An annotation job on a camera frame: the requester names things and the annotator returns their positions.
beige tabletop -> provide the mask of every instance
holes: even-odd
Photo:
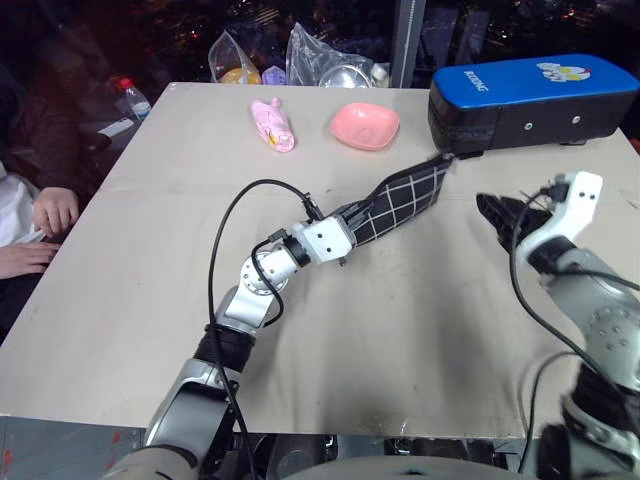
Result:
[[[60,250],[0,348],[0,413],[145,426],[207,322],[208,257],[220,217],[254,179],[286,180],[325,212],[365,196],[435,148],[424,90],[170,84]],[[279,96],[298,144],[271,150],[253,99]],[[338,143],[329,122],[349,102],[400,115],[381,152]],[[353,251],[344,268],[310,266],[290,281],[286,313],[261,332],[239,401],[251,431],[522,436],[535,368],[559,342],[510,287],[507,254],[475,194],[521,196],[556,173],[605,184],[579,238],[619,274],[640,278],[638,157],[618,131],[582,147],[488,152],[454,164],[438,204]],[[238,205],[215,278],[220,299],[250,248],[304,213],[261,187]],[[579,338],[530,269],[523,288],[554,325]],[[541,385],[539,421],[559,418],[575,363]]]

human hand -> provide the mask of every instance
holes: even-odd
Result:
[[[0,279],[44,272],[59,248],[60,245],[45,242],[0,247]]]
[[[78,196],[68,188],[47,187],[33,202],[33,224],[51,237],[78,221]]]

clear plastic bag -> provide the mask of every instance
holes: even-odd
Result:
[[[258,69],[226,30],[209,50],[209,68],[213,83],[262,83]]]
[[[289,85],[318,85],[322,76],[339,66],[357,69],[371,85],[373,61],[354,53],[342,53],[309,35],[296,23],[287,44],[287,81]]]

pink bowl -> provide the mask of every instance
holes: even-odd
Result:
[[[342,143],[362,150],[386,147],[400,126],[393,110],[371,103],[350,103],[333,117],[331,132]]]

black checkered cloth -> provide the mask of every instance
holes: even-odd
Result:
[[[387,177],[367,198],[340,207],[359,247],[395,230],[438,200],[453,157],[438,155]]]

